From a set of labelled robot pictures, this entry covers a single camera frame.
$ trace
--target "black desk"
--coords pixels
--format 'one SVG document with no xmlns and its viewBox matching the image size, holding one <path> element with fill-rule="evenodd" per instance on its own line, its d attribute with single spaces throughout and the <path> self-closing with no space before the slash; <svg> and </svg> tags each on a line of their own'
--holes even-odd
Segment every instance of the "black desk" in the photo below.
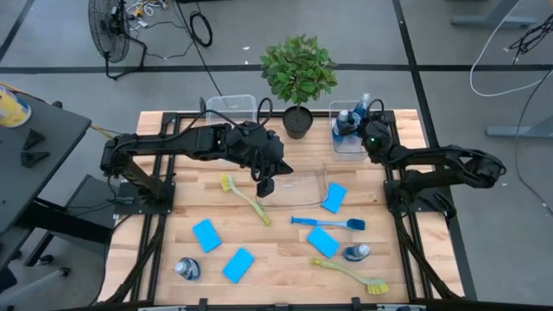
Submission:
<svg viewBox="0 0 553 311">
<path fill-rule="evenodd" d="M 109 228 L 72 217 L 65 207 L 37 198 L 85 135 L 91 120 L 21 93 L 17 97 L 31 107 L 32 115 L 22 126 L 0 128 L 0 269 L 35 227 L 100 243 L 106 243 L 110 233 Z M 25 168 L 20 153 L 30 129 L 46 140 L 29 151 L 47 151 L 50 156 Z"/>
</svg>

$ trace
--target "fan stand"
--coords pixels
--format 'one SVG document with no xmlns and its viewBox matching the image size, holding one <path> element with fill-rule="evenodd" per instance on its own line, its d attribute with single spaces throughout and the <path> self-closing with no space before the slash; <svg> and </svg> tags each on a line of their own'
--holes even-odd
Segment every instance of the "fan stand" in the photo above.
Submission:
<svg viewBox="0 0 553 311">
<path fill-rule="evenodd" d="M 105 59 L 105 75 L 110 78 L 110 79 L 113 79 L 113 80 L 117 80 L 129 73 L 137 73 L 137 72 L 141 72 L 143 69 L 144 69 L 144 57 L 146 57 L 146 50 L 148 50 L 148 47 L 146 46 L 146 43 L 138 40 L 138 39 L 135 39 L 133 37 L 131 37 L 129 34 L 127 34 L 126 32 L 124 33 L 124 35 L 131 39 L 132 41 L 140 44 L 142 46 L 142 57 L 140 58 L 140 65 L 138 65 L 138 67 L 134 67 L 134 68 L 131 68 L 131 69 L 127 69 L 125 71 L 123 71 L 122 73 L 118 74 L 118 75 L 110 75 L 110 65 L 109 65 L 109 61 L 108 59 L 110 58 L 110 52 L 104 52 L 104 59 Z"/>
</svg>

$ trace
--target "green leaves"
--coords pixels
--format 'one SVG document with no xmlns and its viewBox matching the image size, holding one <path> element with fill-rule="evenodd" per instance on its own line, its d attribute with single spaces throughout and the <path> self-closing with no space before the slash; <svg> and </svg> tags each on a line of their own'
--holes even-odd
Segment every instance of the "green leaves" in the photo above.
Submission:
<svg viewBox="0 0 553 311">
<path fill-rule="evenodd" d="M 265 49 L 260 57 L 263 72 L 272 94 L 296 105 L 307 103 L 310 98 L 317 100 L 321 92 L 331 93 L 331 87 L 338 82 L 331 66 L 328 50 L 318 47 L 316 37 L 305 35 L 286 38 Z"/>
</svg>

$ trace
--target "electric fan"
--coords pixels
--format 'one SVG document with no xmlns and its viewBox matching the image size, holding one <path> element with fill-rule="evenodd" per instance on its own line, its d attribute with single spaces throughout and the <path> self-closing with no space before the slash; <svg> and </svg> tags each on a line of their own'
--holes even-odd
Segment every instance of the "electric fan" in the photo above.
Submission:
<svg viewBox="0 0 553 311">
<path fill-rule="evenodd" d="M 125 74 L 142 70 L 147 49 L 144 42 L 130 36 L 129 20 L 124 4 L 123 0 L 89 0 L 88 2 L 88 22 L 92 40 L 105 59 L 105 75 L 114 80 Z M 143 48 L 140 65 L 118 75 L 110 75 L 109 63 L 117 63 L 127 56 L 130 41 L 140 44 Z"/>
</svg>

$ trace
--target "potted plant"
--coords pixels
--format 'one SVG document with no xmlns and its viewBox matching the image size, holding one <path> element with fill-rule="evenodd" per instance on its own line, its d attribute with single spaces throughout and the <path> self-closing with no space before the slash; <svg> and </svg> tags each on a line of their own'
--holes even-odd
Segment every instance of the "potted plant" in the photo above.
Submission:
<svg viewBox="0 0 553 311">
<path fill-rule="evenodd" d="M 305 35 L 267 47 L 261 61 L 261 77 L 267 79 L 271 93 L 296 105 L 283 114 L 286 133 L 290 138 L 302 138 L 313 123 L 311 111 L 302 104 L 310 98 L 317 100 L 323 90 L 330 94 L 331 87 L 338 84 L 330 68 L 336 64 L 328 57 L 328 50 L 318 47 L 317 37 L 305 39 Z"/>
</svg>

